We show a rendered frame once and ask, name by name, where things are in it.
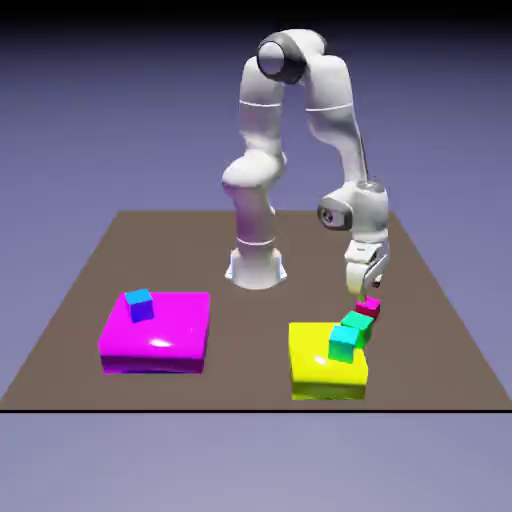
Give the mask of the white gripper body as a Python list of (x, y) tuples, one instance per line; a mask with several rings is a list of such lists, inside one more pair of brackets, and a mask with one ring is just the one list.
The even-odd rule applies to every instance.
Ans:
[(388, 254), (368, 263), (348, 262), (346, 265), (348, 291), (353, 295), (366, 295), (372, 287), (379, 287), (388, 263)]

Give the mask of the small crimson cube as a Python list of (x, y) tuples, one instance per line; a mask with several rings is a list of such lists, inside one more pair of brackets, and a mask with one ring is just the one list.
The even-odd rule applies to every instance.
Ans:
[(367, 296), (364, 300), (356, 302), (355, 311), (359, 314), (377, 319), (381, 310), (381, 301), (377, 298)]

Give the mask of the small green cube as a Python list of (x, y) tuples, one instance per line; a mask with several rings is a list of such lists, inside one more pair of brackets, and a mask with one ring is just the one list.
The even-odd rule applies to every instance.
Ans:
[(358, 330), (358, 337), (356, 341), (356, 348), (364, 348), (372, 335), (372, 325), (374, 318), (367, 316), (356, 311), (348, 312), (341, 324)]

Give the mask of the small cyan cube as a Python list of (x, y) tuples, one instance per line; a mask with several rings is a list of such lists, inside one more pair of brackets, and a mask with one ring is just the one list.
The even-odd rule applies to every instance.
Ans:
[(359, 330), (345, 325), (335, 325), (329, 336), (328, 358), (343, 363), (352, 363), (357, 346)]

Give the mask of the small blue cube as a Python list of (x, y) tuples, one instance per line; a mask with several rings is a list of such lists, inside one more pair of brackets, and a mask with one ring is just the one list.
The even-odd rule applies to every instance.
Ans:
[(133, 323), (154, 318), (153, 298), (147, 288), (127, 291), (124, 293), (124, 299)]

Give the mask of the large yellow box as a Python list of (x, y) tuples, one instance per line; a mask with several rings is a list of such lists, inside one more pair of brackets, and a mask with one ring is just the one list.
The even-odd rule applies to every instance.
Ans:
[(328, 358), (329, 336), (335, 323), (293, 322), (288, 348), (292, 397), (295, 400), (361, 400), (368, 364), (362, 348), (355, 348), (352, 363)]

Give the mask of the large magenta box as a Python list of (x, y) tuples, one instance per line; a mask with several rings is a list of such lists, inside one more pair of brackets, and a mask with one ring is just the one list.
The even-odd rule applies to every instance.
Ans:
[(119, 294), (98, 340), (106, 374), (203, 372), (210, 324), (207, 292), (151, 292), (154, 318), (130, 320)]

